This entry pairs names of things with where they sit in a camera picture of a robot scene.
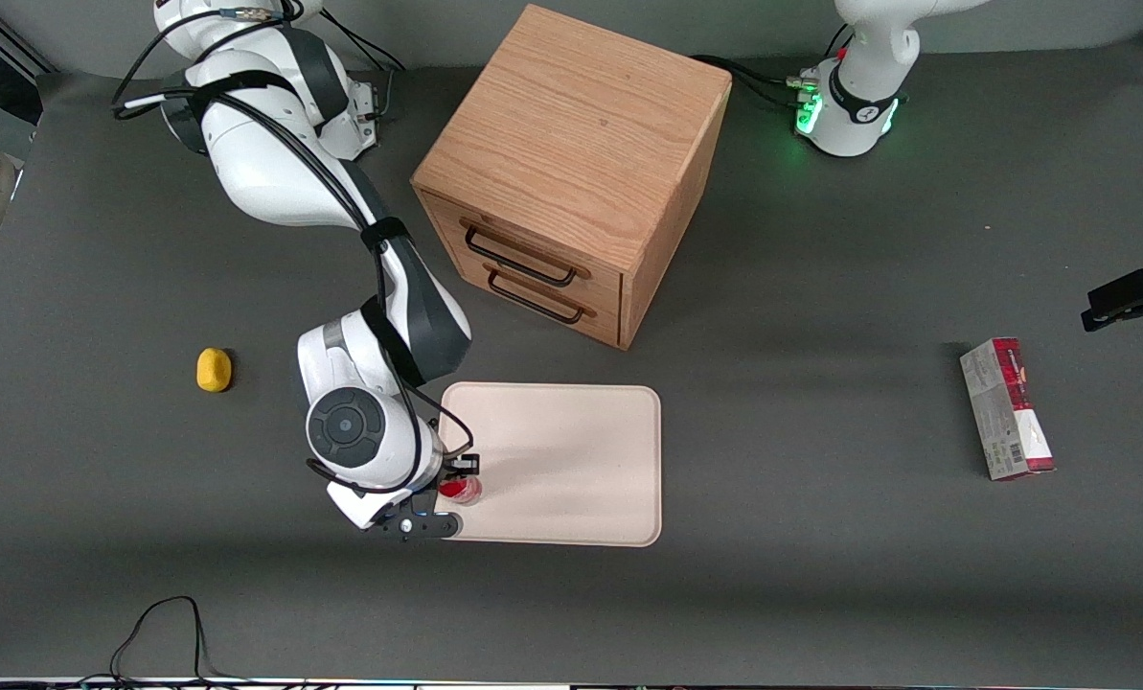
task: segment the black metal handle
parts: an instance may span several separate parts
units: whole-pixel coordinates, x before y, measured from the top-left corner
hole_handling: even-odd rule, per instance
[[[474,254],[480,254],[485,258],[498,262],[502,265],[509,267],[509,270],[522,272],[522,274],[527,275],[528,278],[539,280],[546,284],[553,284],[554,288],[566,288],[567,284],[572,284],[572,280],[575,280],[576,272],[574,267],[572,267],[572,270],[567,270],[566,276],[553,278],[552,275],[545,275],[544,272],[531,270],[525,264],[513,262],[510,258],[504,257],[504,255],[499,252],[491,252],[490,249],[487,249],[480,244],[474,244],[473,239],[474,236],[478,235],[478,228],[474,226],[467,226],[467,227],[470,227],[470,231],[465,232],[465,244],[470,246],[471,251]]]
[[[513,291],[511,291],[511,289],[498,288],[497,284],[495,284],[494,282],[496,278],[498,278],[498,271],[491,271],[490,278],[487,279],[487,284],[490,287],[490,289],[493,289],[494,292],[509,298],[509,300],[518,303],[518,305],[527,306],[529,310],[533,310],[536,313],[542,314],[544,318],[551,318],[553,320],[557,320],[557,322],[566,323],[567,326],[574,326],[575,323],[580,323],[580,319],[583,319],[583,306],[577,306],[574,318],[566,318],[566,315],[559,314],[553,310],[546,310],[545,306],[537,305],[536,302],[527,300],[525,297],[515,295]]]

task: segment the cardboard box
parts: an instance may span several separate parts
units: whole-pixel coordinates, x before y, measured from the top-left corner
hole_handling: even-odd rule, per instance
[[[975,426],[994,481],[1052,472],[1052,450],[1028,399],[1017,337],[994,337],[960,360]]]

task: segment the yellow sponge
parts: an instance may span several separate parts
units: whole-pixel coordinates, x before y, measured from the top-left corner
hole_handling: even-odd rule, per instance
[[[209,393],[222,393],[230,385],[230,354],[205,348],[195,361],[195,384]]]

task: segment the gray table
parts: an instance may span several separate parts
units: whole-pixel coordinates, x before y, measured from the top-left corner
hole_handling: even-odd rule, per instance
[[[762,64],[775,74],[799,62]],[[303,466],[295,337],[370,294],[347,231],[239,214],[111,82],[49,79],[0,240],[0,675],[99,671],[190,593],[241,674],[1143,687],[1143,39],[928,56],[889,139],[822,157],[737,90],[628,354],[479,292],[408,187],[473,70],[395,81],[362,160],[465,307],[453,379],[646,384],[644,551],[353,531]],[[960,344],[1018,336],[1054,475],[984,474]],[[208,395],[193,361],[233,348]],[[184,611],[126,659],[181,674]]]

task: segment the wooden box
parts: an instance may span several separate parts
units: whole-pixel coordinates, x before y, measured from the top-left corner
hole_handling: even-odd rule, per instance
[[[529,5],[411,182],[466,281],[625,350],[708,183],[730,83]]]

